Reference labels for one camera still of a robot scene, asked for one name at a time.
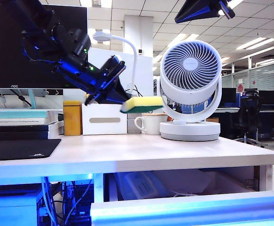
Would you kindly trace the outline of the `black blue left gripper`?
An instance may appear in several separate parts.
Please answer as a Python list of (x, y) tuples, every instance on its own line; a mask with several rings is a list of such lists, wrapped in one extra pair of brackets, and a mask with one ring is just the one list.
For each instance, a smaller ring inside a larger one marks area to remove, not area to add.
[(101, 68), (97, 68), (88, 61), (60, 59), (54, 64), (54, 73), (63, 77), (74, 87), (88, 94), (85, 105), (97, 102), (99, 104), (122, 104), (132, 95), (126, 92), (117, 80), (114, 89), (103, 91), (103, 87), (114, 77), (110, 75), (119, 64), (117, 57), (110, 57)]

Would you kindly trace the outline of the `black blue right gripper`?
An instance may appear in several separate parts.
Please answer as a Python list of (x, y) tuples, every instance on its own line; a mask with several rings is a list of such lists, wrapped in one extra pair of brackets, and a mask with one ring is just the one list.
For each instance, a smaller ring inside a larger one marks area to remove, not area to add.
[(226, 16), (235, 17), (235, 12), (229, 6), (230, 0), (187, 0), (179, 10), (174, 21), (183, 23), (192, 20)]

